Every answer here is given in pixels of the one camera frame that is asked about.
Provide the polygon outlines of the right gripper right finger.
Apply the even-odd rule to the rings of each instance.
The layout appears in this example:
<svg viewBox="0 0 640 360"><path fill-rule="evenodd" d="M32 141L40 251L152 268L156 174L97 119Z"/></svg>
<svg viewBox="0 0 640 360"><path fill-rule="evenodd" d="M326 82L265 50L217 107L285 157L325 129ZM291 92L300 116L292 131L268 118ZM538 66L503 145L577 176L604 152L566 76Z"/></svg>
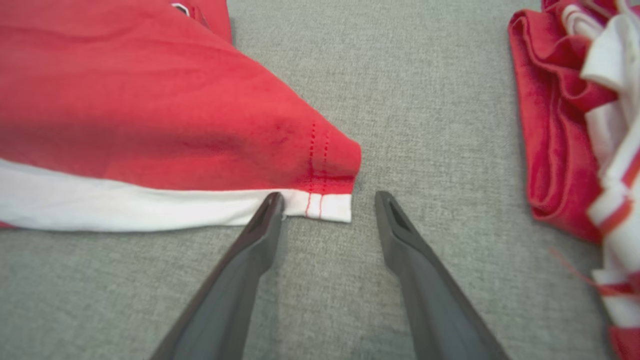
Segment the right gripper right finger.
<svg viewBox="0 0 640 360"><path fill-rule="evenodd" d="M418 360L506 360L508 354L394 196L375 194L386 266L400 282Z"/></svg>

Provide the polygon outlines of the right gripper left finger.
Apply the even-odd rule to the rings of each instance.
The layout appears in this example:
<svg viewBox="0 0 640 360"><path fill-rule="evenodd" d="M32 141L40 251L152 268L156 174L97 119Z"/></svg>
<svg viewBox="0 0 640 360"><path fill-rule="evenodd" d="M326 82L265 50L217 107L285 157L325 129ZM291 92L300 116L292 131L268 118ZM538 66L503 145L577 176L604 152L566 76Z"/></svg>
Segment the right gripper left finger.
<svg viewBox="0 0 640 360"><path fill-rule="evenodd" d="M285 198L270 193L170 331L153 360L240 360L261 277L274 264Z"/></svg>

